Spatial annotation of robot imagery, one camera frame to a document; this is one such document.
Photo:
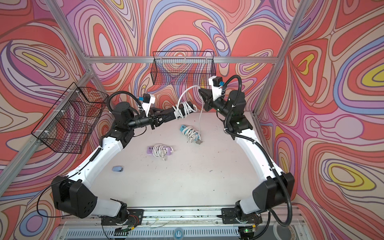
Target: power strip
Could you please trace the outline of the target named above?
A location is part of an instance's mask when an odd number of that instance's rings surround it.
[[[180,131],[183,132],[185,128],[187,128],[185,125],[181,125]]]
[[[152,156],[153,156],[153,147],[154,147],[154,146],[149,146],[149,147],[147,148],[147,154],[148,154],[148,155],[152,155]],[[166,152],[167,152],[166,155],[169,156],[169,155],[172,154],[172,149],[171,149],[171,147],[165,147],[164,149],[165,149]]]

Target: white extension cord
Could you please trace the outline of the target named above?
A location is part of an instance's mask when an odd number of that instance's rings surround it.
[[[163,144],[156,144],[153,146],[153,156],[155,157],[161,157],[163,161],[167,160],[167,150],[165,149],[167,146]]]
[[[189,142],[196,141],[199,137],[199,131],[195,130],[192,126],[186,127],[182,133],[189,139]]]
[[[191,89],[191,88],[198,88],[198,89],[200,89],[200,86],[199,86],[199,85],[193,85],[193,86],[187,88],[187,89],[180,95],[179,100],[177,101],[176,110],[175,110],[175,113],[176,113],[176,119],[178,119],[178,117],[183,118],[183,114],[181,113],[181,110],[179,110],[179,104],[180,104],[181,98],[182,98],[182,97],[184,96],[184,94],[185,94],[189,89]],[[200,99],[201,99],[201,111],[200,111],[200,116],[199,116],[199,131],[198,131],[197,136],[199,137],[199,139],[200,139],[200,141],[201,141],[201,135],[200,135],[200,132],[201,132],[201,128],[200,128],[200,119],[201,119],[201,114],[203,113],[204,100],[203,100],[203,98],[200,96],[200,94],[199,94],[199,97],[200,97]]]

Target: ventilation grille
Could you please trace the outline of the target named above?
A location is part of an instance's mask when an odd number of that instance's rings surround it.
[[[173,238],[174,227],[135,228],[130,232],[115,233],[113,228],[104,227],[109,238]],[[238,237],[238,227],[183,227],[184,237]],[[74,228],[69,229],[65,239],[103,238],[105,235],[101,228]]]

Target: metal mesh basket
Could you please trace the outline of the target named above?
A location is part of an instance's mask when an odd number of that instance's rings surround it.
[[[54,152],[82,153],[107,97],[93,88],[77,87],[48,126],[38,136],[35,129],[32,134]]]
[[[151,77],[153,85],[208,86],[216,75],[212,51],[155,51]]]

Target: purple power strip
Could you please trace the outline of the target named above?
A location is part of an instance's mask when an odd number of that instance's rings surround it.
[[[172,151],[171,151],[170,147],[165,147],[164,149],[167,151],[167,155],[171,155]],[[147,148],[147,154],[153,155],[153,146],[149,146]]]

